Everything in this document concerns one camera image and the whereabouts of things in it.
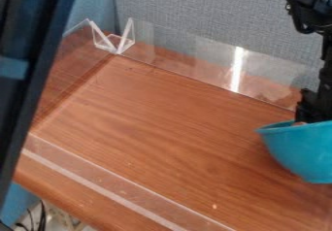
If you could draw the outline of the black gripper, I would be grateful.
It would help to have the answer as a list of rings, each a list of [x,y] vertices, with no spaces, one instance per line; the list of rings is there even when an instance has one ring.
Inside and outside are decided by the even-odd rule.
[[[332,91],[301,90],[301,100],[296,107],[296,121],[314,123],[332,120]]]

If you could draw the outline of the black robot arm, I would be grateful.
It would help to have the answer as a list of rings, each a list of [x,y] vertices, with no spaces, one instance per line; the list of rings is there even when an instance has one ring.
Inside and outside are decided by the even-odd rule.
[[[314,123],[332,120],[332,0],[286,0],[285,9],[301,34],[322,37],[322,68],[318,71],[317,91],[301,89],[296,121]]]

